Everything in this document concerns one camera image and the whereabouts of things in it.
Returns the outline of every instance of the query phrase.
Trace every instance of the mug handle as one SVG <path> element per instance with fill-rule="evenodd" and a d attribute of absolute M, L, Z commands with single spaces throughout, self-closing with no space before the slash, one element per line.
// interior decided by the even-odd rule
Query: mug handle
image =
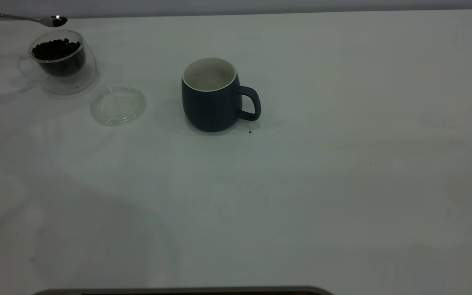
<path fill-rule="evenodd" d="M 262 113 L 262 105 L 260 104 L 260 97 L 258 97 L 258 93 L 256 93 L 254 89 L 245 86 L 240 86 L 236 93 L 250 97 L 252 103 L 254 104 L 254 114 L 240 111 L 240 118 L 248 121 L 256 121 Z"/>
<path fill-rule="evenodd" d="M 23 62 L 28 60 L 29 69 L 26 70 L 23 67 Z M 17 69 L 21 72 L 25 77 L 30 80 L 41 80 L 41 76 L 34 70 L 34 66 L 32 65 L 32 59 L 28 56 L 21 56 L 17 59 Z"/>

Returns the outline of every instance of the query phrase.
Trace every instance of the mug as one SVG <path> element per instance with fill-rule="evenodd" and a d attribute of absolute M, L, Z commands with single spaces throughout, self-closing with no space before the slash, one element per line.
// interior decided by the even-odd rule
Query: mug
<path fill-rule="evenodd" d="M 242 95 L 251 98 L 254 114 L 241 110 Z M 207 132 L 227 129 L 238 118 L 255 121 L 262 110 L 256 91 L 240 86 L 236 67 L 222 58 L 202 58 L 185 69 L 182 102 L 189 122 Z"/>
<path fill-rule="evenodd" d="M 43 60 L 34 55 L 37 45 L 59 39 L 71 43 L 79 42 L 80 45 L 74 52 L 62 58 Z M 90 85 L 96 74 L 96 61 L 83 36 L 70 30 L 58 30 L 32 42 L 28 47 L 28 56 L 18 58 L 17 69 L 30 80 L 40 81 L 52 92 L 70 94 Z"/>

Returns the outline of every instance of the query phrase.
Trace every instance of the mug rim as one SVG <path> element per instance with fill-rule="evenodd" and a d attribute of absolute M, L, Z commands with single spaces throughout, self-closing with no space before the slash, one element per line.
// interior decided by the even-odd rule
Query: mug rim
<path fill-rule="evenodd" d="M 231 81 L 229 83 L 227 83 L 225 86 L 223 87 L 220 87 L 218 89 L 214 89 L 214 90 L 199 90 L 199 89 L 195 89 L 194 87 L 192 87 L 191 85 L 189 85 L 186 81 L 185 81 L 185 72 L 187 71 L 187 69 L 189 69 L 189 67 L 194 64 L 195 62 L 197 61 L 200 61 L 200 60 L 205 60 L 205 59 L 217 59 L 217 60 L 221 60 L 221 61 L 224 61 L 226 62 L 227 64 L 229 64 L 232 69 L 234 69 L 234 77 L 232 77 Z M 215 92 L 215 91 L 219 91 L 219 90 L 222 90 L 222 89 L 225 89 L 227 88 L 228 86 L 230 86 L 230 84 L 232 84 L 232 82 L 234 82 L 234 80 L 236 80 L 236 76 L 238 75 L 238 71 L 236 71 L 236 67 L 234 67 L 234 65 L 229 62 L 228 60 L 226 59 L 223 59 L 221 57 L 204 57 L 204 58 L 200 58 L 200 59 L 197 59 L 193 62 L 191 62 L 186 68 L 185 70 L 183 70 L 183 73 L 182 73 L 182 81 L 185 83 L 185 85 L 187 85 L 187 87 L 191 88 L 192 90 L 195 90 L 195 91 L 198 91 L 198 92 Z"/>
<path fill-rule="evenodd" d="M 50 34 L 54 34 L 54 33 L 57 33 L 57 32 L 71 32 L 71 33 L 74 33 L 75 35 L 78 35 L 80 38 L 81 38 L 81 45 L 79 46 L 78 49 L 75 50 L 75 52 L 65 56 L 65 57 L 62 57 L 62 58 L 58 58 L 58 59 L 49 59 L 49 60 L 46 60 L 46 59 L 39 59 L 39 58 L 36 58 L 34 57 L 34 55 L 32 54 L 32 49 L 34 48 L 32 45 L 34 45 L 34 43 L 36 41 L 38 41 L 39 39 L 45 37 L 45 36 L 48 36 Z M 57 62 L 57 61 L 62 61 L 62 60 L 65 60 L 71 56 L 74 56 L 75 54 L 77 54 L 78 52 L 80 52 L 80 50 L 83 48 L 85 44 L 85 39 L 83 39 L 83 36 L 81 36 L 81 34 L 79 34 L 78 32 L 75 32 L 73 30 L 55 30 L 55 31 L 52 31 L 52 32 L 47 32 L 46 34 L 43 34 L 39 37 L 37 37 L 36 39 L 34 39 L 34 41 L 32 41 L 32 44 L 30 44 L 30 46 L 28 47 L 28 56 L 30 56 L 30 58 L 32 58 L 33 60 L 37 61 L 37 62 L 41 62 L 42 64 L 47 64 L 49 62 Z"/>

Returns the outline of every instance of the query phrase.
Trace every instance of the dark object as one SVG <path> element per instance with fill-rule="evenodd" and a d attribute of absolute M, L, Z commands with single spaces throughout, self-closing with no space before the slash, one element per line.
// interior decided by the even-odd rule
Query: dark object
<path fill-rule="evenodd" d="M 332 295 L 315 287 L 228 287 L 177 289 L 50 289 L 34 295 Z"/>
<path fill-rule="evenodd" d="M 68 19 L 64 16 L 60 16 L 59 18 L 56 17 L 56 16 L 51 16 L 51 18 L 53 18 L 52 20 L 52 24 L 55 26 L 55 27 L 60 27 L 64 24 L 67 23 Z"/>
<path fill-rule="evenodd" d="M 36 45 L 32 49 L 32 55 L 40 60 L 39 66 L 47 74 L 55 77 L 70 77 L 81 70 L 85 64 L 85 51 L 80 47 L 80 42 L 58 39 Z"/>
<path fill-rule="evenodd" d="M 252 99 L 255 114 L 241 110 L 242 95 Z M 256 91 L 240 86 L 236 68 L 221 58 L 203 58 L 185 69 L 182 102 L 187 119 L 207 132 L 227 129 L 238 118 L 255 121 L 261 113 Z"/>

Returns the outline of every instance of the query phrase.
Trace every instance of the gray wall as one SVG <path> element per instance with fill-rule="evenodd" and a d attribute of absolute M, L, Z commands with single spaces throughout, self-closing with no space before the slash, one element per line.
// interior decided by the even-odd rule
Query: gray wall
<path fill-rule="evenodd" d="M 0 12 L 111 17 L 472 8 L 472 0 L 0 0 Z"/>

